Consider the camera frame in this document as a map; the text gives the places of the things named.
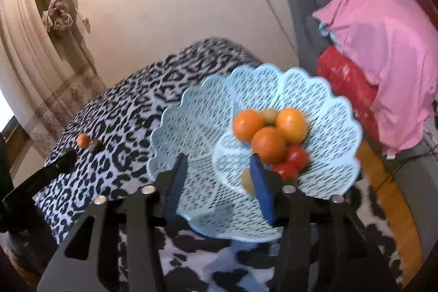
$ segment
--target leopard print fabric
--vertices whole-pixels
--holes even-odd
[[[73,147],[78,155],[73,171],[61,174],[36,196],[56,241],[63,241],[98,195],[111,200],[122,198],[148,182],[146,162],[152,157],[149,138],[159,126],[164,109],[179,104],[183,92],[207,76],[230,74],[243,64],[256,67],[261,62],[229,40],[206,39],[139,70],[84,106],[45,161],[49,164],[65,148]],[[104,149],[95,155],[80,150],[76,137],[81,132],[99,138]],[[369,183],[362,184],[364,192],[356,192],[356,203],[368,196]],[[371,206],[369,200],[363,205]],[[366,225],[374,226],[388,264],[400,282],[400,259],[386,219],[367,211]],[[205,238],[190,230],[182,218],[156,232],[166,283],[172,292],[264,291],[269,285],[278,250],[276,242],[248,244]],[[126,290],[124,234],[120,235],[119,251],[120,281],[122,290]]]

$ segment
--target pink cloth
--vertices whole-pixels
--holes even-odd
[[[438,33],[415,0],[333,0],[314,16],[328,24],[337,48],[378,85],[371,106],[389,154],[411,148],[433,115]]]

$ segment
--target power cord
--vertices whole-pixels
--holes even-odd
[[[297,52],[295,46],[293,45],[291,39],[289,38],[289,35],[287,34],[286,30],[284,29],[283,24],[281,24],[280,18],[278,17],[277,12],[275,12],[275,9],[272,6],[271,1],[270,0],[265,0],[265,1],[268,4],[268,7],[271,10],[271,13],[274,16],[275,20],[277,21],[278,26],[280,27],[280,30],[283,33],[284,37],[286,38],[290,48],[295,53],[295,55],[298,57],[298,52]]]
[[[391,178],[391,182],[393,182],[396,179],[397,173],[406,165],[408,162],[411,162],[413,160],[419,159],[420,157],[426,157],[426,156],[437,156],[437,153],[435,153],[435,149],[438,148],[438,143],[431,148],[428,152],[425,152],[424,154],[418,154],[413,155],[410,157],[407,157],[403,160],[400,160],[400,163],[398,166],[393,167],[392,170],[386,175],[385,179],[377,186],[375,189],[375,193],[377,193],[378,189],[388,180],[388,178]]]

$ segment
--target silver screw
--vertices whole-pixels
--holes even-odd
[[[330,197],[330,200],[333,203],[343,203],[344,197],[342,197],[340,194],[334,194],[333,196]]]
[[[283,193],[294,193],[296,192],[296,188],[292,185],[286,185],[281,188]]]
[[[94,199],[94,204],[104,204],[106,202],[106,197],[105,196],[97,196]]]
[[[155,187],[152,185],[147,185],[142,187],[142,193],[143,194],[152,194],[155,192]]]

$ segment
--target red bag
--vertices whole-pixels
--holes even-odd
[[[317,74],[330,82],[336,95],[350,100],[355,118],[361,122],[364,130],[378,141],[377,122],[370,110],[378,86],[370,85],[362,70],[349,58],[341,55],[334,46],[330,46],[319,57]]]

